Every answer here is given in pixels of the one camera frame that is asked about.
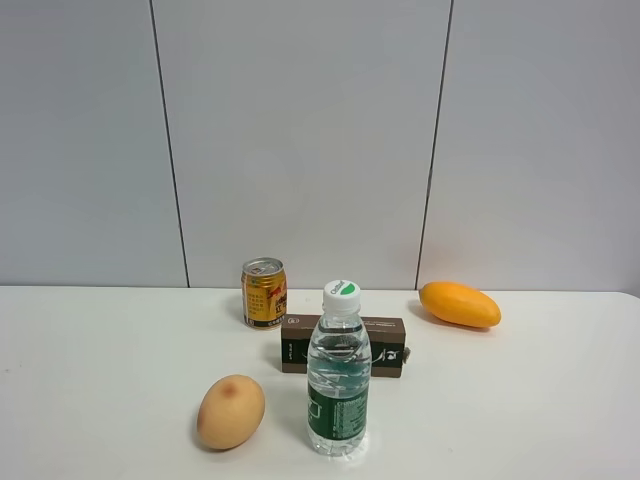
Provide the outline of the pale yellow peach fruit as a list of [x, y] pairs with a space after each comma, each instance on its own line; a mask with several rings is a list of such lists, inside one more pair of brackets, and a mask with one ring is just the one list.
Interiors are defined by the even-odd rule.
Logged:
[[258, 429], [265, 413], [262, 387], [251, 377], [229, 375], [204, 396], [196, 419], [200, 443], [213, 450], [233, 449]]

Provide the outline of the gold energy drink can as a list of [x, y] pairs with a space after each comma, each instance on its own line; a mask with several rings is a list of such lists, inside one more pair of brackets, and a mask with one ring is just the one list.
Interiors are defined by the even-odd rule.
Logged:
[[283, 263], [259, 257], [243, 264], [242, 301], [245, 324], [258, 330], [281, 325], [287, 313], [287, 278]]

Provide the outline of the clear water bottle green label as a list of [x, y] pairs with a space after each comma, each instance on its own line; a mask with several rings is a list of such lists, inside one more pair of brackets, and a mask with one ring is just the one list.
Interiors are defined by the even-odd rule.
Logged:
[[372, 353], [360, 307], [356, 283], [327, 283], [309, 341], [308, 432], [314, 450], [326, 456], [352, 453], [366, 433]]

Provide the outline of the dark brown rectangular box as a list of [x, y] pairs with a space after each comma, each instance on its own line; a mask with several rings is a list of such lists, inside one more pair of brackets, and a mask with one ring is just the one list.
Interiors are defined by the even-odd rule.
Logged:
[[[319, 315], [287, 314], [281, 324], [283, 373], [306, 374], [306, 355]], [[400, 378], [410, 354], [401, 318], [363, 317], [372, 352], [372, 377]]]

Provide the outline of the orange yellow mango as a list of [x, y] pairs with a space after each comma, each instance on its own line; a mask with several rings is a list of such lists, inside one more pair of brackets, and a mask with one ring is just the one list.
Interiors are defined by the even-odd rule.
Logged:
[[427, 312], [447, 323], [484, 329], [497, 326], [502, 319], [493, 299], [463, 284], [430, 282], [420, 289], [419, 298]]

